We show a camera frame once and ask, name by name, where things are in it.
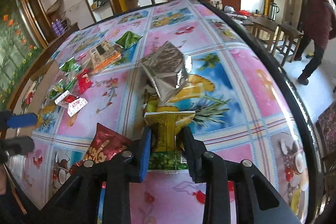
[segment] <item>qr code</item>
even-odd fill
[[[187,158],[184,156],[184,153],[181,152],[181,163],[186,164],[187,163]]]

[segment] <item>person in maroon coat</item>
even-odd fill
[[[314,56],[306,65],[298,82],[308,85],[308,77],[321,64],[328,40],[336,37],[336,19],[333,8],[328,0],[308,0],[303,15],[304,35],[294,57],[294,61],[300,61],[303,51],[310,40],[314,40]]]

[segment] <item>purple bottle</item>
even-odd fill
[[[55,23],[55,22],[52,22],[52,23],[51,23],[51,27],[52,27],[54,33],[56,34],[56,36],[59,37],[59,36],[61,35],[61,33],[59,32],[59,30],[58,30],[58,28],[57,28],[57,26],[56,26],[56,23]]]
[[[56,23],[56,27],[58,28],[60,34],[64,34],[65,30],[64,30],[62,23],[58,19],[56,19],[55,23]]]

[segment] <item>silver screw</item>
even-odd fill
[[[205,151],[204,156],[207,157],[207,158],[213,158],[214,154],[211,151]]]
[[[243,160],[243,165],[245,167],[251,167],[252,166],[252,162],[250,160]]]
[[[85,166],[85,167],[91,167],[91,166],[93,166],[95,163],[93,162],[93,160],[86,160],[84,163],[83,163],[83,165]]]
[[[122,153],[122,155],[123,155],[124,158],[129,158],[129,157],[132,156],[132,152],[126,150],[126,151],[124,151],[124,152]]]

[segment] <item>human hand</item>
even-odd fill
[[[7,175],[4,165],[0,165],[0,195],[6,193]]]

